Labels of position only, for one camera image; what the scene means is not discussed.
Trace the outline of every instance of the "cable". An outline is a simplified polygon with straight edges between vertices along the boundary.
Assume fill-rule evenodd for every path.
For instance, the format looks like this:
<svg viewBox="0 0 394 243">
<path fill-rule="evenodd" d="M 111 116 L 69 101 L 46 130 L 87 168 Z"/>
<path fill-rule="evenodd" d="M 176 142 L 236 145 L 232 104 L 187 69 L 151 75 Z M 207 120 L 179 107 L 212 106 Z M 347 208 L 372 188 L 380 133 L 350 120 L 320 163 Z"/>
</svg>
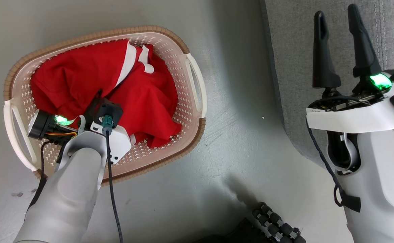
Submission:
<svg viewBox="0 0 394 243">
<path fill-rule="evenodd" d="M 57 156 L 57 159 L 56 159 L 56 163 L 58 163 L 58 164 L 60 164 L 60 162 L 61 162 L 61 159 L 63 157 L 63 151 L 65 150 L 66 144 L 67 144 L 67 142 L 65 142 L 65 143 L 63 143 L 61 145 L 61 148 L 60 148 L 60 151 L 59 151 L 59 155 Z"/>
<path fill-rule="evenodd" d="M 68 132 L 68 133 L 55 133 L 55 132 L 47 132 L 47 135 L 55 136 L 55 137 L 65 137 L 65 136 L 72 136 L 74 138 L 77 136 L 76 132 Z"/>
<path fill-rule="evenodd" d="M 320 99 L 320 100 L 316 100 L 316 101 L 314 101 L 313 103 L 311 103 L 311 104 L 308 106 L 308 108 L 311 108 L 312 106 L 314 106 L 314 105 L 316 105 L 316 104 L 318 104 L 318 103 L 321 103 L 321 102 L 324 102 L 324 101 L 331 101 L 331 100 L 353 100 L 353 101 L 356 101 L 356 102 L 363 103 L 363 100 L 360 100 L 360 99 L 355 98 L 355 97 L 335 96 L 335 97 L 328 97 L 328 98 L 323 98 L 323 99 Z"/>
<path fill-rule="evenodd" d="M 306 127 L 308 129 L 308 133 L 310 134 L 311 140 L 313 140 L 314 146 L 316 147 L 317 151 L 319 152 L 320 158 L 322 159 L 323 163 L 325 164 L 326 170 L 331 174 L 331 177 L 333 178 L 333 181 L 336 185 L 336 187 L 339 188 L 340 193 L 344 192 L 341 184 L 339 183 L 337 177 L 335 176 L 335 173 L 332 171 L 331 166 L 329 165 L 328 161 L 325 158 L 325 155 L 323 155 L 322 150 L 320 149 L 319 145 L 317 144 L 316 138 L 314 138 L 313 131 L 311 131 L 311 128 L 308 126 L 308 121 L 306 120 Z"/>
<path fill-rule="evenodd" d="M 39 198 L 39 195 L 41 195 L 42 189 L 44 189 L 45 183 L 47 182 L 47 179 L 44 176 L 44 147 L 49 143 L 53 143 L 53 142 L 49 140 L 49 141 L 44 142 L 41 146 L 41 178 L 39 180 L 38 189 L 36 190 L 36 193 L 33 196 L 32 201 L 30 202 L 27 210 L 29 210 L 30 207 L 36 203 L 36 201 Z"/>
<path fill-rule="evenodd" d="M 329 98 L 324 98 L 321 100 L 317 100 L 313 103 L 311 103 L 308 108 L 311 108 L 317 103 L 323 102 L 323 101 L 330 101 L 330 100 L 353 100 L 357 102 L 361 102 L 358 98 L 355 97 L 345 97 L 345 96 L 337 96 L 337 97 L 329 97 Z M 322 150 L 320 149 L 319 145 L 317 144 L 316 138 L 313 135 L 313 131 L 310 129 L 310 126 L 308 125 L 308 120 L 305 115 L 305 122 L 306 122 L 306 127 L 308 129 L 308 133 L 310 134 L 311 140 L 313 140 L 314 146 L 316 147 L 317 151 L 319 152 L 320 158 L 322 159 L 323 163 L 325 164 L 326 170 L 330 173 L 331 177 L 333 178 L 333 181 L 335 183 L 335 188 L 334 188 L 334 200 L 337 206 L 342 207 L 345 206 L 349 209 L 352 209 L 353 211 L 360 212 L 361 211 L 361 199 L 359 197 L 347 195 L 346 192 L 344 191 L 343 187 L 341 186 L 340 182 L 338 181 L 335 173 L 332 171 L 331 166 L 329 165 L 328 161 L 325 158 L 325 155 L 323 155 Z M 337 199 L 337 194 L 336 191 L 339 189 L 341 199 L 342 201 L 339 202 Z"/>
<path fill-rule="evenodd" d="M 117 231 L 119 232 L 119 241 L 123 243 L 122 229 L 120 228 L 119 216 L 117 215 L 116 203 L 115 203 L 115 193 L 113 192 L 113 176 L 112 176 L 112 162 L 110 161 L 110 141 L 109 141 L 109 131 L 106 131 L 106 141 L 107 141 L 107 164 L 108 164 L 108 181 L 110 184 L 110 196 L 112 196 L 112 206 L 113 212 L 115 213 L 115 219 L 117 224 Z"/>
</svg>

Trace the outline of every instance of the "concrete floor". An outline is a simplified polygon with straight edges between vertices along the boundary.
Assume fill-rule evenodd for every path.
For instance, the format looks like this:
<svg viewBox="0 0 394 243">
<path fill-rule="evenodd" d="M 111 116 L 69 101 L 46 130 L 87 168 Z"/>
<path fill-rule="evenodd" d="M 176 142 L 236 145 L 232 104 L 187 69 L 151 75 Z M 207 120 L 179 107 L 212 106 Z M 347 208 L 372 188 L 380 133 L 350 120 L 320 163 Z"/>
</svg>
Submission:
<svg viewBox="0 0 394 243">
<path fill-rule="evenodd" d="M 0 0 L 0 243 L 23 223 L 38 181 L 4 130 L 2 87 L 25 54 L 79 35 L 155 24 L 171 29 L 203 71 L 206 131 L 186 157 L 115 184 L 126 242 L 192 242 L 230 231 L 267 202 L 308 242 L 352 242 L 333 182 L 293 148 L 279 122 L 258 0 Z M 85 243 L 118 242 L 108 187 Z"/>
</svg>

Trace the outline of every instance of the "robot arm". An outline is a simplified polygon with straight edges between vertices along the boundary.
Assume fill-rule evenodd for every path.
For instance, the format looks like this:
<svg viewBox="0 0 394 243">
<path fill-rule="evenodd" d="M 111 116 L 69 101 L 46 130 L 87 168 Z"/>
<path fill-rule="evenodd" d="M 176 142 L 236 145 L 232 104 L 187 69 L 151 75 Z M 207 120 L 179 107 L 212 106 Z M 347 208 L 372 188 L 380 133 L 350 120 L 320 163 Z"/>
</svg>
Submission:
<svg viewBox="0 0 394 243">
<path fill-rule="evenodd" d="M 353 76 L 360 82 L 349 97 L 336 91 L 341 82 L 331 64 L 324 15 L 317 12 L 313 87 L 325 92 L 308 107 L 307 124 L 327 131 L 335 173 L 321 157 L 342 194 L 339 205 L 353 240 L 394 243 L 394 70 L 381 71 L 358 7 L 350 5 L 348 14 L 355 45 Z"/>
<path fill-rule="evenodd" d="M 81 241 L 95 206 L 98 176 L 104 174 L 105 144 L 104 136 L 86 131 L 66 145 L 66 151 L 79 149 L 47 180 L 28 209 L 15 243 Z"/>
<path fill-rule="evenodd" d="M 27 135 L 38 140 L 45 138 L 46 143 L 60 144 L 62 148 L 56 171 L 48 180 L 44 179 L 41 158 L 40 186 L 15 243 L 80 242 L 92 216 L 106 162 L 113 210 L 122 239 L 111 181 L 111 164 L 117 163 L 131 148 L 125 129 L 117 125 L 121 115 L 120 106 L 97 95 L 82 117 L 77 134 L 67 127 L 73 120 L 43 111 L 36 113 Z"/>
</svg>

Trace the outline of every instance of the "connector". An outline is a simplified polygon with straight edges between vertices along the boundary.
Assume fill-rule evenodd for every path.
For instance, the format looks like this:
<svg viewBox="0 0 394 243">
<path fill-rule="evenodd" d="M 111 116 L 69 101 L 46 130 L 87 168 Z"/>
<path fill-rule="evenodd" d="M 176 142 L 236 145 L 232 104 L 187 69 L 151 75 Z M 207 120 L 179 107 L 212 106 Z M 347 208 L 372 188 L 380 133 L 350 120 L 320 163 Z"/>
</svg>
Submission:
<svg viewBox="0 0 394 243">
<path fill-rule="evenodd" d="M 109 135 L 112 135 L 113 132 L 113 118 L 109 115 L 105 115 L 102 119 L 102 134 L 104 136 L 107 135 L 107 131 Z"/>
</svg>

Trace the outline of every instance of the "beige laundry basket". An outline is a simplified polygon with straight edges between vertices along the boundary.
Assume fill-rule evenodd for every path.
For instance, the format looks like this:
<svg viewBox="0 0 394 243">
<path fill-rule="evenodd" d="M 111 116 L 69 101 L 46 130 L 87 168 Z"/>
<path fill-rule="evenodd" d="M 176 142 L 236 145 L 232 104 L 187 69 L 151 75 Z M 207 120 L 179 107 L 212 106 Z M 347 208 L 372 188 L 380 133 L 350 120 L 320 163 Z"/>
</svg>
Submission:
<svg viewBox="0 0 394 243">
<path fill-rule="evenodd" d="M 206 90 L 200 69 L 180 37 L 159 26 L 140 26 L 88 34 L 26 55 L 12 67 L 6 78 L 3 90 L 6 131 L 19 159 L 38 178 L 41 175 L 40 152 L 43 141 L 26 136 L 29 121 L 36 111 L 30 90 L 32 74 L 45 60 L 62 52 L 120 39 L 128 39 L 135 46 L 152 44 L 156 54 L 166 62 L 179 98 L 173 119 L 182 124 L 182 131 L 162 147 L 150 149 L 146 142 L 133 145 L 131 151 L 113 165 L 114 182 L 136 177 L 177 160 L 188 154 L 200 141 L 206 123 Z M 192 71 L 197 79 L 197 87 Z M 59 150 L 60 147 L 53 144 L 44 149 L 46 176 L 53 174 Z M 108 183 L 107 178 L 106 171 L 103 184 Z"/>
</svg>

